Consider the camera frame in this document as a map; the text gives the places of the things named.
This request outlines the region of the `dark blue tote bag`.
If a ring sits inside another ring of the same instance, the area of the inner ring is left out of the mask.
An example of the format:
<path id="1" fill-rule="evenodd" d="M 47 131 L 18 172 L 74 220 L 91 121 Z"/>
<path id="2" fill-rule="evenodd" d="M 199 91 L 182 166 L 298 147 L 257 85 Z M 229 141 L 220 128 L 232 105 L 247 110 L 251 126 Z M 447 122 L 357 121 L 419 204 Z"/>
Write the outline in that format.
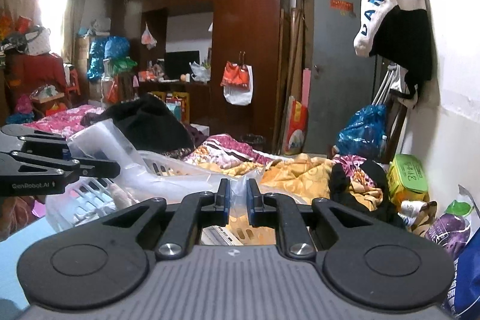
<path id="1" fill-rule="evenodd" d="M 456 274 L 444 307 L 454 319 L 479 319 L 480 232 L 476 231 L 459 257 L 454 260 Z"/>

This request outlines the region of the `orange floral blanket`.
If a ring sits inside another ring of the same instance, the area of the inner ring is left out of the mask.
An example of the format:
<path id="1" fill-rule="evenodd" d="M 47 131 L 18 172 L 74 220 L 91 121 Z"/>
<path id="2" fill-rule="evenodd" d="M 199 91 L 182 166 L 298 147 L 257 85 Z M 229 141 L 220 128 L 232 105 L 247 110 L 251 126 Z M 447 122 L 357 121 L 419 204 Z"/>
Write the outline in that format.
<path id="1" fill-rule="evenodd" d="M 277 192 L 292 196 L 307 204 L 323 197 L 339 196 L 352 201 L 362 211 L 376 212 L 385 196 L 380 185 L 360 169 L 365 160 L 360 157 L 310 157 L 299 154 L 294 158 L 267 157 L 256 152 L 225 149 L 216 140 L 209 140 L 191 156 L 196 166 L 225 175 L 233 180 L 233 215 L 227 229 L 241 244 L 271 244 L 271 228 L 249 226 L 246 208 L 248 179 L 257 179 L 262 193 Z"/>

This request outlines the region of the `white plastic laundry basket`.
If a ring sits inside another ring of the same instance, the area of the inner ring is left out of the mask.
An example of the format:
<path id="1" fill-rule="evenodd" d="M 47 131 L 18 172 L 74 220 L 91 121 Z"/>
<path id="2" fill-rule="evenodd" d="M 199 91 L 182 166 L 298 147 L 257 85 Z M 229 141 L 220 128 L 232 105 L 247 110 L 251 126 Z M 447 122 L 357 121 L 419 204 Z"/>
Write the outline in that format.
<path id="1" fill-rule="evenodd" d="M 82 177 L 68 185 L 65 193 L 48 196 L 47 222 L 56 232 L 61 232 L 152 197 L 162 197 L 174 204 L 191 193 L 214 193 L 222 179 L 230 182 L 230 213 L 237 217 L 246 204 L 247 179 L 259 179 L 264 173 L 259 163 L 221 169 L 215 163 L 197 166 L 147 151 L 141 151 L 139 156 L 143 164 L 127 166 L 115 179 Z"/>

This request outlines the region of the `white black hanging sweatshirt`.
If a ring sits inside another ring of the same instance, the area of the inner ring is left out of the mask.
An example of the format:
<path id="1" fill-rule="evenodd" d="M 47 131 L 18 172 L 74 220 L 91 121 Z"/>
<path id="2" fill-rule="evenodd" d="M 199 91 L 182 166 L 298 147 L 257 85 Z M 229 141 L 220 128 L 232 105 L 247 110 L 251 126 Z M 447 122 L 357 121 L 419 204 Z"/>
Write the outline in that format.
<path id="1" fill-rule="evenodd" d="M 360 0 L 359 57 L 380 56 L 400 70 L 390 91 L 413 108 L 433 71 L 432 32 L 425 0 Z"/>

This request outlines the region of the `grey metal door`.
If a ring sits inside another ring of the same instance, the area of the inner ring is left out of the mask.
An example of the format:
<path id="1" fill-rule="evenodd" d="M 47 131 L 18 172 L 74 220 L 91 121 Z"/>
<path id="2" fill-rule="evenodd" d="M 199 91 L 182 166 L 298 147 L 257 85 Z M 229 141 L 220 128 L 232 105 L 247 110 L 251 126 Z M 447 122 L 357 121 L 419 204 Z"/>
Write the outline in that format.
<path id="1" fill-rule="evenodd" d="M 350 118 L 373 100 L 377 65 L 358 57 L 360 0 L 312 0 L 312 65 L 304 152 L 329 154 Z"/>

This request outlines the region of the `black clothing pile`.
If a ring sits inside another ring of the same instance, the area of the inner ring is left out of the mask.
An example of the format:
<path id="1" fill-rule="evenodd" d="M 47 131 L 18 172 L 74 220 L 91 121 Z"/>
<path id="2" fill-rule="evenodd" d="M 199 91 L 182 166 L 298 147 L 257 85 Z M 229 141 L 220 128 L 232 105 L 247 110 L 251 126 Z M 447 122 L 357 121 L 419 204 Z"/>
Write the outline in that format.
<path id="1" fill-rule="evenodd" d="M 134 101 L 114 104 L 101 114 L 88 113 L 80 124 L 88 127 L 107 119 L 112 120 L 138 150 L 181 158 L 203 142 L 199 131 L 182 124 L 152 93 Z"/>

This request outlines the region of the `clear plastic zip bag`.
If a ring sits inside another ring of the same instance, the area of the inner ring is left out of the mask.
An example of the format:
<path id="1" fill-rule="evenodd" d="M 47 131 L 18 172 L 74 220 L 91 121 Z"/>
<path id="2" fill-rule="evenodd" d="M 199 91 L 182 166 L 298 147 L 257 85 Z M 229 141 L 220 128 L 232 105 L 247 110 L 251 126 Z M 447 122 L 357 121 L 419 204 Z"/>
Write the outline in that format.
<path id="1" fill-rule="evenodd" d="M 138 151 L 108 119 L 70 136 L 68 147 L 74 157 L 91 157 L 117 162 L 120 174 L 114 182 L 137 201 L 162 197 L 169 204 L 191 194 L 215 193 L 222 179 L 230 182 L 230 215 L 239 218 L 247 213 L 247 181 L 260 179 L 263 168 L 239 177 L 208 171 L 150 151 Z"/>

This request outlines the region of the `green box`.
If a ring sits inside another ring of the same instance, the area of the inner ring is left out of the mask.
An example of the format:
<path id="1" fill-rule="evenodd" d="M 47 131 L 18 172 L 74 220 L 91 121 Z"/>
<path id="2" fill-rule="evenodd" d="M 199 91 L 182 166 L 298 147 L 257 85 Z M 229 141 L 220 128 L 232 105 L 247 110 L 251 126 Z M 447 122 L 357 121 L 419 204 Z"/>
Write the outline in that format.
<path id="1" fill-rule="evenodd" d="M 396 154 L 387 172 L 391 201 L 400 207 L 402 202 L 424 202 L 428 196 L 428 182 L 422 163 L 410 154 Z"/>

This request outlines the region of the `blue plastic bag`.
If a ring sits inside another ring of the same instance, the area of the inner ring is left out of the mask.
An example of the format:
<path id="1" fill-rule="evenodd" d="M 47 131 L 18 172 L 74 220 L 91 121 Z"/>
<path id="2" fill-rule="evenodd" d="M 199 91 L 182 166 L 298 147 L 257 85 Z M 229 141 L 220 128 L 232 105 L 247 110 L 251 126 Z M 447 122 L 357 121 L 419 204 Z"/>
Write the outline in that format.
<path id="1" fill-rule="evenodd" d="M 335 145 L 339 154 L 377 158 L 385 136 L 386 119 L 385 105 L 367 105 L 355 112 L 337 135 Z"/>

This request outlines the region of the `dark red wooden wardrobe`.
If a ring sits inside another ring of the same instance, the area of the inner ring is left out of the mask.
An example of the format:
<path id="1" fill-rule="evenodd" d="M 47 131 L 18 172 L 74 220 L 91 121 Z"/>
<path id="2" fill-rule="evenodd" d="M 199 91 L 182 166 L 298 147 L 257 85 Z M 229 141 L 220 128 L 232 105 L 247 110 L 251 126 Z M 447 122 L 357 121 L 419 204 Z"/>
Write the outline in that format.
<path id="1" fill-rule="evenodd" d="M 290 0 L 113 0 L 112 35 L 128 38 L 137 68 L 166 53 L 168 17 L 212 14 L 211 80 L 192 97 L 212 133 L 240 138 L 262 136 L 272 151 L 278 137 L 281 52 L 286 48 L 282 13 Z M 251 104 L 234 106 L 224 99 L 221 80 L 227 62 L 244 62 L 253 69 Z"/>

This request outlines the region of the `purple snack bag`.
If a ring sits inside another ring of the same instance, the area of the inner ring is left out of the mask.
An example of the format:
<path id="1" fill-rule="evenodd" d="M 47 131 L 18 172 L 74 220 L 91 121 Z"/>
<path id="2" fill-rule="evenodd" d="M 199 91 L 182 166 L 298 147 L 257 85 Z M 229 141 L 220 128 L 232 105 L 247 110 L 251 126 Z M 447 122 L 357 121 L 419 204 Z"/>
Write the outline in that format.
<path id="1" fill-rule="evenodd" d="M 471 202 L 454 200 L 426 231 L 425 238 L 456 259 L 478 229 L 477 220 Z"/>

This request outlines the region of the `orange white hanging bag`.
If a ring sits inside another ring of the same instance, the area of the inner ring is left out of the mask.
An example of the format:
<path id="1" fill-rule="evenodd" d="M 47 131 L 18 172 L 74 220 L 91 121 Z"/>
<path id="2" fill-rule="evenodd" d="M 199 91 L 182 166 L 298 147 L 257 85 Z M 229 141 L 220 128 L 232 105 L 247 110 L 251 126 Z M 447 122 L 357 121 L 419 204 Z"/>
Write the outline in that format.
<path id="1" fill-rule="evenodd" d="M 227 62 L 221 85 L 225 101 L 234 106 L 249 106 L 253 99 L 254 77 L 250 65 Z"/>

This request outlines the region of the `pink floral bedsheet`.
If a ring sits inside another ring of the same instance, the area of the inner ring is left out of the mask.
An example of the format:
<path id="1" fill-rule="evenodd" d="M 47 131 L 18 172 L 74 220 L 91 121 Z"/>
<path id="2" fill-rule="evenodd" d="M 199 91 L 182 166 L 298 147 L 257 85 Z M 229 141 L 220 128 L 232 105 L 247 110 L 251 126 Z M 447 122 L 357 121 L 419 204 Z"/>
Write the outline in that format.
<path id="1" fill-rule="evenodd" d="M 85 128 L 82 119 L 88 115 L 100 115 L 103 108 L 92 105 L 82 105 L 69 110 L 59 111 L 50 116 L 25 124 L 26 127 L 41 131 L 57 134 L 69 138 Z"/>

